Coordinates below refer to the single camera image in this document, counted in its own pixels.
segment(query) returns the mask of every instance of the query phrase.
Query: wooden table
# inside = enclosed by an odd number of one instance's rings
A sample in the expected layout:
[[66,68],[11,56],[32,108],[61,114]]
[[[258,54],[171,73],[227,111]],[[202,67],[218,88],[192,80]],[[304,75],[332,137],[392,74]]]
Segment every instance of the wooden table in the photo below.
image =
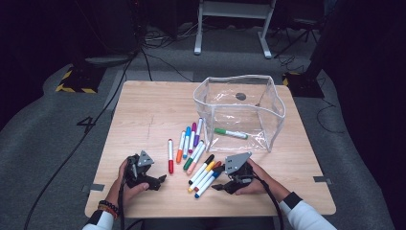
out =
[[[268,195],[229,195],[209,188],[199,199],[188,193],[187,176],[180,165],[174,164],[174,174],[168,172],[168,139],[173,140],[177,152],[180,133],[199,116],[195,109],[194,82],[127,81],[121,93],[109,130],[94,184],[105,185],[103,191],[91,191],[85,214],[90,217],[98,202],[104,199],[117,178],[118,168],[127,156],[145,150],[154,160],[147,172],[159,177],[167,174],[159,191],[137,195],[128,205],[129,218],[179,217],[242,217],[275,216],[275,207]],[[290,191],[295,191],[323,215],[335,213],[335,205],[326,182],[315,182],[322,176],[321,169],[307,138],[304,125],[287,87],[278,85],[277,91],[286,107],[281,133],[271,152],[252,155],[274,178]],[[203,153],[196,169],[210,155]],[[216,153],[215,160],[224,162],[226,154]],[[223,173],[215,182],[227,183]]]

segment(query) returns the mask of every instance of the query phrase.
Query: equipment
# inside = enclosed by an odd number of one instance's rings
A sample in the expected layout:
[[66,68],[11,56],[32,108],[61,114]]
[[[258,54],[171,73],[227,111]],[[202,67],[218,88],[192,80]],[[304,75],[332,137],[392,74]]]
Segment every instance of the equipment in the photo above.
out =
[[127,160],[124,178],[129,188],[146,182],[149,184],[150,190],[159,190],[161,183],[164,183],[167,176],[162,175],[159,178],[154,178],[147,175],[147,171],[154,162],[145,151],[142,150],[140,155],[128,156]]
[[247,163],[247,159],[250,158],[252,152],[244,152],[232,156],[227,156],[225,164],[219,168],[230,178],[230,182],[225,185],[218,184],[213,185],[212,188],[221,191],[224,190],[229,194],[233,194],[240,188],[248,186],[254,179],[254,172],[251,165]]

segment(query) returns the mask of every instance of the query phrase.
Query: black cable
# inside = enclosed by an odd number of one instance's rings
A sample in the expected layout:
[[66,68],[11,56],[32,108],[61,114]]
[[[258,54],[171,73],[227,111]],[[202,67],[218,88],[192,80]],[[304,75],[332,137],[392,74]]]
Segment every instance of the black cable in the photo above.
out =
[[107,105],[103,108],[103,110],[99,113],[98,117],[95,119],[95,122],[92,126],[89,127],[87,132],[84,132],[83,136],[80,138],[79,142],[75,145],[74,149],[69,153],[69,155],[66,157],[66,159],[62,162],[62,164],[57,168],[57,170],[54,172],[54,174],[51,176],[51,178],[48,180],[48,182],[46,183],[46,185],[44,186],[44,188],[41,190],[41,192],[39,193],[38,197],[36,198],[29,214],[27,215],[25,224],[24,224],[24,230],[28,229],[28,225],[30,223],[30,219],[31,216],[33,215],[34,209],[37,205],[37,203],[39,202],[39,200],[42,198],[42,195],[45,193],[45,191],[48,189],[49,185],[52,183],[52,181],[55,179],[55,177],[57,176],[57,174],[60,172],[60,170],[65,166],[65,164],[69,161],[69,159],[74,155],[74,153],[77,151],[77,149],[79,148],[79,146],[81,145],[81,143],[83,143],[84,139],[86,138],[86,136],[89,134],[89,132],[92,130],[92,128],[96,125],[96,122],[98,121],[98,119],[100,118],[100,116],[104,113],[104,111],[107,109],[107,107],[111,104],[111,102],[113,101],[114,97],[116,96],[117,92],[119,91],[120,85],[123,81],[124,78],[124,73],[126,71],[126,69],[128,68],[129,64],[131,63],[131,61],[135,58],[135,54],[133,55],[132,59],[127,63],[122,78],[120,79],[120,83],[119,86],[117,87],[116,91],[114,92],[113,96],[111,97],[110,101],[107,103]]
[[168,65],[168,66],[170,66],[172,69],[174,69],[175,71],[176,71],[176,73],[178,73],[180,76],[182,76],[182,78],[184,78],[184,79],[186,79],[187,81],[190,81],[190,82],[192,82],[192,80],[190,80],[190,79],[188,79],[188,78],[186,78],[184,75],[182,75],[182,73],[180,73],[173,65],[171,65],[171,64],[169,64],[169,63],[167,63],[166,61],[164,61],[162,58],[160,58],[160,57],[156,57],[156,56],[152,56],[152,55],[149,55],[149,54],[146,54],[146,53],[144,53],[146,56],[149,56],[149,57],[151,57],[151,58],[157,58],[157,59],[160,59],[162,62],[164,62],[166,65]]
[[305,72],[305,67],[304,67],[303,65],[300,65],[300,66],[298,66],[298,67],[296,67],[296,68],[289,68],[289,67],[288,67],[289,64],[293,63],[293,61],[295,60],[295,58],[296,58],[295,56],[291,56],[291,57],[289,57],[289,58],[286,59],[286,60],[281,60],[281,58],[278,57],[278,60],[279,60],[279,62],[281,63],[281,67],[285,66],[286,70],[288,70],[288,71],[294,71],[294,70],[298,70],[298,69],[302,68],[302,72],[301,72],[301,73],[304,73],[304,72]]
[[125,170],[123,173],[123,177],[122,177],[122,183],[120,184],[120,190],[119,190],[119,198],[117,200],[117,202],[119,203],[119,215],[120,215],[120,227],[122,230],[124,230],[124,226],[125,226],[125,216],[124,216],[124,207],[123,207],[123,193],[124,193],[124,185],[125,185],[125,174],[126,174],[126,169],[128,168],[129,162],[127,159],[126,165],[125,165]]
[[143,218],[137,219],[135,220],[133,223],[131,223],[127,228],[125,228],[125,230],[130,230],[132,227],[134,227],[137,223],[139,222],[144,222]]
[[122,59],[122,60],[112,60],[112,61],[106,61],[106,62],[92,62],[92,61],[88,61],[90,64],[92,64],[95,68],[105,68],[105,67],[113,67],[113,66],[118,66],[121,64],[124,64],[128,61],[131,60],[131,56],[133,54],[137,54],[139,52],[139,45],[136,44],[136,48],[133,51],[130,51],[128,53],[122,53],[122,52],[118,52],[112,48],[110,48],[109,46],[107,46],[104,41],[102,41],[102,39],[99,37],[99,35],[96,33],[95,29],[93,28],[92,24],[90,23],[89,18],[86,16],[86,14],[84,13],[82,7],[80,6],[79,2],[77,0],[75,0],[76,5],[78,6],[78,9],[80,11],[80,13],[82,14],[82,16],[84,17],[87,26],[90,28],[90,30],[92,31],[93,35],[96,37],[96,39],[99,41],[99,43],[108,51],[112,52],[113,54],[118,54],[118,55],[125,55],[127,56],[127,58]]
[[276,208],[277,213],[278,213],[278,219],[279,219],[279,222],[280,222],[281,230],[284,229],[281,208],[279,206],[278,201],[275,199],[274,195],[272,194],[271,190],[269,189],[269,185],[264,180],[259,178],[256,174],[254,174],[254,178],[259,180],[259,182],[262,184],[263,188],[265,189],[266,193],[268,193],[269,197],[272,199],[272,202],[274,203],[275,208]]
[[147,58],[146,52],[144,52],[143,48],[141,48],[141,52],[143,52],[144,58],[146,58],[146,63],[147,63],[147,68],[148,68],[149,79],[150,79],[151,81],[153,81],[153,80],[152,80],[152,76],[151,76],[151,69],[149,68],[149,62],[148,62],[148,58]]
[[[325,83],[326,83],[326,78],[319,79],[319,81],[321,81],[321,80],[324,80],[324,81],[322,82],[322,85],[320,85],[320,88],[322,88],[323,85],[325,85]],[[330,103],[330,102],[326,101],[325,99],[322,99],[322,100],[323,100],[323,102],[327,103],[328,106],[327,106],[327,107],[324,107],[324,108],[322,108],[322,109],[320,109],[320,110],[317,112],[316,119],[317,119],[317,122],[319,123],[319,125],[320,125],[324,130],[326,130],[326,131],[328,131],[328,132],[331,132],[331,133],[345,133],[345,131],[334,131],[334,130],[328,129],[327,127],[325,127],[325,126],[323,125],[322,121],[320,121],[320,114],[322,113],[322,111],[324,111],[324,110],[326,110],[326,109],[328,109],[328,108],[331,108],[331,107],[337,107],[335,104]]]

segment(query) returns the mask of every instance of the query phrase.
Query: marker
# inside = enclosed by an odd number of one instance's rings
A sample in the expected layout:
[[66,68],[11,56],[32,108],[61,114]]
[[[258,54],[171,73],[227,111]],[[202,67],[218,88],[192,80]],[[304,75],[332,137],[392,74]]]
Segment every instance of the marker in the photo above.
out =
[[189,181],[189,184],[192,184],[194,182],[194,180],[197,179],[197,177],[199,177],[199,175],[204,171],[204,169],[206,169],[206,167],[209,165],[210,162],[212,162],[214,159],[214,155],[210,155],[209,158],[207,158],[207,160],[203,163],[203,165],[200,167],[200,169],[194,174],[194,176],[192,177],[192,179]]
[[189,140],[189,153],[193,152],[194,135],[196,134],[196,123],[192,124],[191,140]]
[[202,129],[202,125],[203,125],[203,118],[199,118],[199,123],[197,124],[197,131],[196,131],[196,134],[194,135],[194,142],[193,142],[194,146],[197,146],[199,143],[200,131]]
[[168,140],[168,154],[169,154],[169,173],[173,173],[173,142],[172,139]]
[[178,149],[178,153],[176,155],[176,163],[178,163],[178,164],[182,160],[182,152],[183,152],[184,145],[185,145],[185,131],[182,131],[182,134],[180,135],[179,149]]
[[186,127],[185,144],[183,145],[183,159],[188,157],[189,140],[191,140],[191,128]]
[[234,131],[229,131],[223,128],[215,128],[214,129],[215,133],[218,134],[224,134],[224,135],[228,135],[228,136],[234,136],[234,137],[238,137],[238,138],[242,138],[242,139],[248,139],[248,134],[243,133],[243,132],[234,132]]
[[217,168],[221,166],[221,161],[217,161],[215,163],[215,165],[212,167],[211,170],[209,170],[209,172],[207,172],[207,174],[203,177],[202,180],[200,180],[200,182],[196,185],[196,187],[194,187],[194,190],[199,192],[199,190],[203,187],[203,185],[206,183],[206,181],[208,181],[210,179],[210,177],[212,177],[214,171],[213,169]]
[[201,147],[200,147],[198,153],[196,154],[196,156],[193,158],[193,161],[192,161],[191,165],[190,165],[189,168],[187,169],[187,171],[186,171],[186,174],[187,174],[187,175],[192,174],[192,172],[193,172],[193,170],[194,170],[194,167],[196,167],[197,161],[199,161],[200,156],[203,154],[203,151],[204,151],[204,149],[206,148],[206,145],[204,144],[204,142],[203,142],[202,140],[200,141],[200,143],[203,143],[203,144],[201,145]]
[[197,179],[191,184],[189,187],[188,191],[189,193],[193,191],[193,189],[200,183],[200,181],[209,173],[209,171],[213,168],[214,166],[214,161],[210,162],[210,164],[204,169],[204,171],[197,177]]
[[193,162],[194,158],[200,152],[200,149],[201,149],[202,145],[204,145],[204,142],[200,141],[199,145],[196,147],[196,149],[194,149],[192,155],[189,157],[188,161],[183,166],[184,171],[186,171],[190,167],[190,165]]
[[194,197],[200,198],[202,194],[207,190],[207,188],[209,188],[209,186],[213,183],[213,181],[215,181],[221,175],[221,172],[223,172],[223,169],[221,169],[221,167],[214,168],[214,173],[212,177],[210,177],[209,180],[206,181],[206,183],[204,183],[202,188],[199,191],[197,191]]

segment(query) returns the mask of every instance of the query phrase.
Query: gray carpet floor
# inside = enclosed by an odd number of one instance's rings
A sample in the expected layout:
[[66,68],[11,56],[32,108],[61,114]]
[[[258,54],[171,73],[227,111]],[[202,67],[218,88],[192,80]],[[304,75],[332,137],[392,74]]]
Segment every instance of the gray carpet floor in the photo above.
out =
[[[193,54],[193,35],[166,47],[144,48],[151,77],[154,81],[203,81],[207,77],[255,74],[270,75],[275,84],[282,84],[282,73],[305,71],[315,47],[312,38],[299,41],[280,58],[265,59],[258,30],[207,31],[200,56]],[[291,37],[298,34],[289,31]],[[285,32],[267,40],[274,54],[287,45]],[[98,94],[56,92],[68,68],[66,65],[50,76],[43,86],[45,95],[23,108],[1,130],[0,229],[24,228],[41,190],[76,149],[84,133],[77,122],[98,117],[124,70],[122,65],[108,68]],[[148,81],[147,73],[146,59],[140,54],[129,66],[126,78]],[[322,71],[318,82],[326,96],[323,100],[295,98],[295,103],[325,177],[331,181],[337,212],[326,218],[338,229],[394,229],[380,188],[347,133],[332,81]],[[28,229],[80,229],[87,221],[86,187],[93,182],[113,118],[114,106],[104,111],[43,193]],[[126,226],[133,220],[128,219]],[[120,229],[118,221],[114,229]]]

